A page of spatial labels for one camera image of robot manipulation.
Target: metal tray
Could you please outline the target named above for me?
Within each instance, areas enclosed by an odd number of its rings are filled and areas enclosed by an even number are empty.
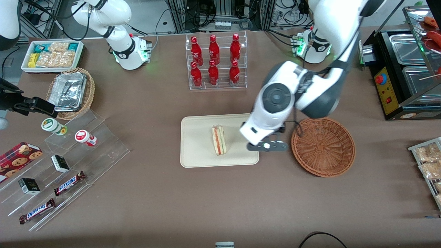
[[[398,63],[402,65],[424,65],[421,51],[412,34],[395,34],[389,37]]]
[[[412,95],[425,90],[430,84],[433,83],[433,79],[419,80],[430,76],[429,70],[426,66],[407,66],[403,69],[404,77],[406,78],[407,86],[409,87]],[[436,86],[424,94],[421,98],[418,98],[420,102],[440,102],[441,101],[441,85]]]

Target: acrylic bottle rack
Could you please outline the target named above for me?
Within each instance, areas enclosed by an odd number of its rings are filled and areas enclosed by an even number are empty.
[[[185,43],[185,52],[187,55],[187,70],[188,70],[188,82],[190,86],[190,90],[216,90],[216,89],[240,89],[246,88],[248,85],[248,62],[247,62],[247,33],[245,31],[242,32],[219,32],[216,34],[216,40],[219,45],[220,51],[220,64],[217,65],[219,69],[219,84],[217,86],[213,86],[209,82],[208,68],[209,68],[209,51],[208,47],[210,46],[210,38],[205,34],[188,34],[186,36]],[[236,87],[230,86],[230,46],[233,38],[233,34],[239,35],[239,43],[240,43],[240,59],[238,68],[240,70],[239,74],[239,84]],[[204,60],[204,64],[199,66],[199,69],[202,73],[202,87],[196,88],[193,84],[193,80],[191,79],[190,74],[190,63],[193,61],[193,57],[191,56],[191,42],[190,38],[192,36],[196,36],[198,38],[198,44],[202,49],[202,58]]]

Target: coca-cola bottle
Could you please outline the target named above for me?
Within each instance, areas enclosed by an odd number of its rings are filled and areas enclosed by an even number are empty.
[[[208,68],[208,75],[210,75],[210,84],[216,86],[219,83],[219,70],[216,67],[216,62],[210,60],[210,68]]]
[[[234,60],[239,61],[240,59],[240,43],[239,43],[239,35],[233,34],[233,42],[230,46],[230,60],[233,63]]]
[[[216,42],[216,35],[210,35],[210,47],[208,48],[208,51],[210,52],[210,59],[214,60],[216,65],[218,65],[221,62],[221,56],[219,53],[219,45]]]
[[[202,49],[198,44],[198,39],[193,36],[191,37],[191,56],[193,57],[193,61],[198,63],[198,66],[202,66],[204,64],[204,60],[202,59]]]
[[[191,64],[191,79],[193,80],[193,84],[196,88],[202,87],[202,74],[201,70],[199,70],[198,65],[196,62],[192,61]]]
[[[230,85],[232,87],[236,87],[239,84],[239,73],[240,70],[237,67],[237,60],[234,60],[231,63],[231,68],[230,68]]]

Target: bagged snack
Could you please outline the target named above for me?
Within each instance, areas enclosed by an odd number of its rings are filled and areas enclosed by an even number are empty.
[[[434,185],[435,185],[435,189],[437,189],[438,192],[441,192],[441,182],[434,183]]]
[[[436,195],[435,200],[441,205],[441,194]]]
[[[51,44],[39,44],[35,45],[34,53],[41,53],[41,52],[49,52],[49,47]]]
[[[72,50],[75,52],[77,50],[77,47],[78,47],[78,43],[71,43],[69,45],[69,50]]]
[[[59,67],[71,67],[74,62],[75,52],[72,50],[67,50],[61,56]]]
[[[426,146],[427,156],[435,158],[436,160],[441,159],[441,151],[435,143],[431,143]]]
[[[31,55],[29,56],[29,61],[28,61],[29,68],[35,67],[35,63],[37,62],[39,56],[40,56],[39,53],[31,53]]]
[[[428,162],[418,167],[426,179],[441,178],[440,164],[438,162]]]
[[[69,47],[69,42],[52,42],[49,46],[49,51],[51,52],[66,52]]]
[[[415,149],[415,153],[421,162],[434,162],[441,159],[441,151],[435,143]]]
[[[35,63],[36,67],[49,67],[49,61],[51,60],[51,54],[48,52],[41,52],[40,56],[38,57],[37,62]]]

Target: acrylic display shelf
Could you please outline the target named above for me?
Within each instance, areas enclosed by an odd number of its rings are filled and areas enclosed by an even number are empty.
[[[52,134],[39,145],[43,155],[38,160],[0,184],[1,207],[5,209],[9,217],[17,220],[17,225],[19,225],[21,215],[31,212],[51,198],[55,200],[56,208],[48,210],[22,225],[29,231],[39,230],[129,153],[121,140],[113,135],[104,124],[104,119],[92,110],[72,119],[66,126],[68,128],[67,134],[63,136]],[[95,136],[97,144],[89,147],[86,144],[76,142],[74,136],[80,129],[85,129]],[[68,173],[55,170],[51,160],[54,154],[66,159],[70,167]],[[87,177],[61,195],[55,196],[54,189],[80,171],[83,171]],[[22,177],[34,178],[41,192],[37,195],[23,194],[18,184],[18,180]]]
[[[216,89],[225,90],[225,89],[246,88],[248,85],[247,33],[243,31],[243,32],[220,32],[215,34],[216,34],[217,43],[219,45],[220,57],[221,57],[220,64],[217,65],[217,68],[219,69],[219,84],[217,86],[213,86],[210,84],[209,76],[208,76],[208,68],[209,68],[208,63],[210,61],[208,47],[210,46],[210,38],[201,36],[199,34],[191,34],[186,36],[185,52],[187,56],[188,82],[189,82],[190,90],[216,90]],[[241,45],[240,59],[238,61],[239,62],[238,68],[240,70],[239,84],[236,87],[230,86],[230,68],[231,68],[230,46],[231,46],[233,34],[239,35],[239,43]],[[193,61],[193,57],[191,56],[191,42],[190,42],[190,38],[192,36],[196,36],[198,38],[198,44],[201,46],[202,58],[204,60],[204,64],[199,67],[202,73],[201,88],[196,88],[194,86],[190,74],[190,70],[191,70],[190,63]]]

